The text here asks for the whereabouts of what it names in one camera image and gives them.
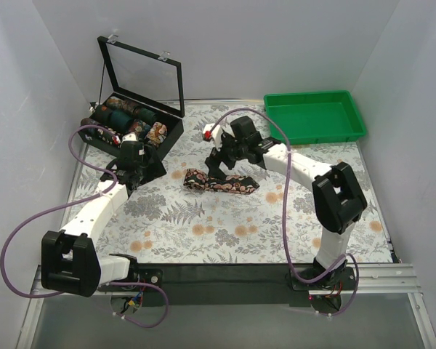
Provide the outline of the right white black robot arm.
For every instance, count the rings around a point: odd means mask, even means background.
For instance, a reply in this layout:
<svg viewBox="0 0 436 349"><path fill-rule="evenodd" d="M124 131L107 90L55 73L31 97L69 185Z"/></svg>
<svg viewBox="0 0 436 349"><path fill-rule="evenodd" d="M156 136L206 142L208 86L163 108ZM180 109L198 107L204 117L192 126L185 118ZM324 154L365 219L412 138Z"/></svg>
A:
<svg viewBox="0 0 436 349"><path fill-rule="evenodd" d="M339 283L347 259L347 245L356 222L367 207L366 198L349 164L330 165L315 161L291 150L289 142L274 137L263 138L248 116L230 124L224 131L218 124L207 124L203 139L214 147L206 159L209 175L223 180L220 169L232 169L240 160L285 175L285 184L292 181L304 186L312 195L315 213L322 226L320 248L312 267L292 273L301 284L317 284L330 289Z"/></svg>

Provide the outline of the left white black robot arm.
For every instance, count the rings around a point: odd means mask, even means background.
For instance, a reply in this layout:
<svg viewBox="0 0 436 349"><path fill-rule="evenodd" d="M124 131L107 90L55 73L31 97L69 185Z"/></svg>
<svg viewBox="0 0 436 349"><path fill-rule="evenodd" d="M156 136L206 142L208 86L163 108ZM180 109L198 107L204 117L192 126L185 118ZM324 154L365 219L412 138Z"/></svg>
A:
<svg viewBox="0 0 436 349"><path fill-rule="evenodd" d="M131 291L140 282L137 261L127 254L98 257L96 243L116 211L141 185L165 175L152 145L122 142L118 157L104 169L94 199L58 231L41 240L41 284L57 292L92 296L99 286L116 282Z"/></svg>

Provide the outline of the black floral necktie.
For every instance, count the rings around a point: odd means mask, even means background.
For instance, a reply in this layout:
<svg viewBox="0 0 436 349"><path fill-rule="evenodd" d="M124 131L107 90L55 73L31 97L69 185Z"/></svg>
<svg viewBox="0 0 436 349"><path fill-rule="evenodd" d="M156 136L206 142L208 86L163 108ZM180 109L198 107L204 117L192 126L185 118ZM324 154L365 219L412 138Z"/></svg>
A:
<svg viewBox="0 0 436 349"><path fill-rule="evenodd" d="M219 179L199 169L187 169L183 185L194 190L243 195L252 194L259 188L259 184L250 176L228 175Z"/></svg>

